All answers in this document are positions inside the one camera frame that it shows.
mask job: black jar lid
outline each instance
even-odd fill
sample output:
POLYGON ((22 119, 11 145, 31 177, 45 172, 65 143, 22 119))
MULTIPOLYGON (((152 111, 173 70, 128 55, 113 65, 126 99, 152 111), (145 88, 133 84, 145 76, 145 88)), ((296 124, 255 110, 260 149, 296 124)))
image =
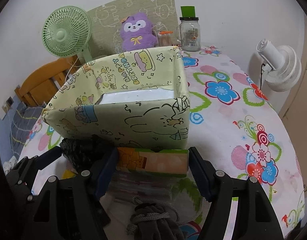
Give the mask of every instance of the black jar lid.
POLYGON ((181 21, 199 21, 199 17, 180 17, 179 20, 181 21))

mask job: plush toy face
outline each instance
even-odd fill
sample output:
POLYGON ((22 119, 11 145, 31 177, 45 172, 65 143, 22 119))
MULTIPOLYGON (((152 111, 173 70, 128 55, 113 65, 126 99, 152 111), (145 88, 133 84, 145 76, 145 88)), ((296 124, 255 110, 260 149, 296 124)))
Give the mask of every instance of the plush toy face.
POLYGON ((144 13, 136 13, 129 16, 122 24, 120 35, 122 39, 139 36, 142 34, 152 34, 152 23, 144 13))

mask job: silver bolt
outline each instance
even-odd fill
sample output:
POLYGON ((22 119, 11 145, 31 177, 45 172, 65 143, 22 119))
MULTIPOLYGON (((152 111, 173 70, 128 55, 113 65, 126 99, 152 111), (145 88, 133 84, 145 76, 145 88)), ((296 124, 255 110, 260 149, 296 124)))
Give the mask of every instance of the silver bolt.
POLYGON ((85 170, 85 171, 83 171, 83 172, 81 173, 81 176, 87 177, 87 176, 89 176, 89 174, 90 174, 90 171, 85 170))
POLYGON ((50 176, 50 177, 48 178, 48 181, 49 181, 49 182, 54 182, 54 181, 55 181, 55 176, 50 176))
POLYGON ((216 175, 218 177, 223 177, 225 175, 225 173, 223 171, 221 171, 221 170, 218 170, 218 171, 216 171, 216 175))
POLYGON ((250 179, 250 181, 253 182, 253 183, 256 183, 256 182, 258 181, 257 178, 254 177, 254 176, 249 177, 249 179, 250 179))

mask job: table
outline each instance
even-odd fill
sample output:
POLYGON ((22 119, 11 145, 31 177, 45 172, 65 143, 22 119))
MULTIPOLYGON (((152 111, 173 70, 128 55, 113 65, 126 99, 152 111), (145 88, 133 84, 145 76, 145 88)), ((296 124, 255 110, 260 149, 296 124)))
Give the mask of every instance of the table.
MULTIPOLYGON (((184 52, 183 61, 191 100, 188 147, 195 146, 205 160, 231 177, 255 176, 267 193, 286 236, 304 216, 305 202, 295 150, 280 118, 256 84, 215 46, 204 47, 199 52, 184 52)), ((41 119, 32 134, 20 159, 42 154, 62 139, 41 119)), ((61 157, 39 171, 34 193, 39 193, 50 175, 60 178, 65 166, 66 159, 61 157)), ((172 191, 175 195, 185 192, 193 208, 199 209, 201 197, 191 174, 173 185, 172 191)), ((224 239, 231 239, 237 203, 234 198, 224 239)), ((204 203, 195 221, 181 226, 189 232, 188 239, 198 237, 208 208, 204 203)))

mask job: stuffed animal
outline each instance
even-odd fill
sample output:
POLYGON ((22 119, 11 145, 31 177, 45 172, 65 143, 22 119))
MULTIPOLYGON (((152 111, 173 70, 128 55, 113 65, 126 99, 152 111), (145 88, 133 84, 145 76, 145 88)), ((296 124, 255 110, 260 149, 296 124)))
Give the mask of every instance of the stuffed animal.
POLYGON ((123 51, 153 48, 158 40, 152 34, 152 23, 144 13, 129 16, 120 30, 123 51))

